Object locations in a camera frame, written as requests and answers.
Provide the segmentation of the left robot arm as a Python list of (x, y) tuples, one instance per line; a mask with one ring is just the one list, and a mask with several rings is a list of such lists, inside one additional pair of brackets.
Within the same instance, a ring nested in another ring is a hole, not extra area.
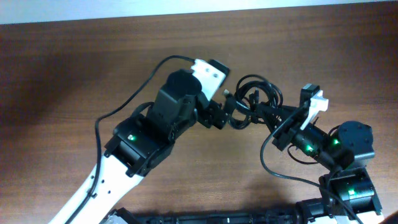
[(146, 175), (166, 159), (177, 138), (204, 119), (229, 69), (172, 72), (154, 101), (139, 105), (100, 148), (93, 170), (51, 223), (100, 223)]

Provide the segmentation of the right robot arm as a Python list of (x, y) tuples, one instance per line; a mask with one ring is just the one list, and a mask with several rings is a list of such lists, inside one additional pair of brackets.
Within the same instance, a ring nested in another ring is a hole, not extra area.
[[(281, 179), (294, 180), (318, 188), (326, 214), (356, 223), (376, 222), (382, 207), (366, 166), (375, 156), (372, 128), (358, 121), (346, 121), (329, 132), (312, 119), (319, 111), (308, 102), (299, 107), (280, 108), (260, 104), (255, 113), (270, 130), (261, 145), (260, 160), (266, 172)], [(303, 177), (272, 170), (265, 160), (269, 143), (283, 151), (291, 144), (329, 172), (314, 182)]]

